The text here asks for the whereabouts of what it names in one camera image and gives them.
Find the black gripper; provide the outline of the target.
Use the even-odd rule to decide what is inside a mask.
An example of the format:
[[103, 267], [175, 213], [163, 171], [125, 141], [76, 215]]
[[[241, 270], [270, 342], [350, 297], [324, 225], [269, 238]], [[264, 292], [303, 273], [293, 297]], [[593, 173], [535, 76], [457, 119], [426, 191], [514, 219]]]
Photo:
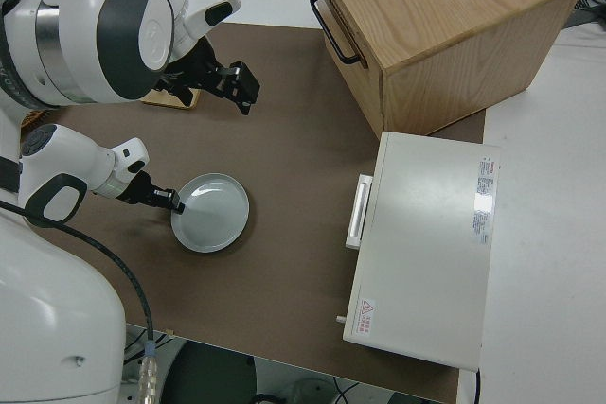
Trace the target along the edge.
[[156, 186], [145, 171], [138, 172], [117, 198], [128, 204], [142, 203], [151, 207], [174, 208], [173, 211], [177, 214], [182, 214], [186, 208], [180, 202], [176, 190]]
[[243, 115], [249, 115], [257, 102], [260, 85], [243, 61], [220, 64], [208, 39], [201, 39], [182, 58], [170, 63], [163, 73], [163, 89], [190, 104], [192, 90], [203, 90], [238, 104]]

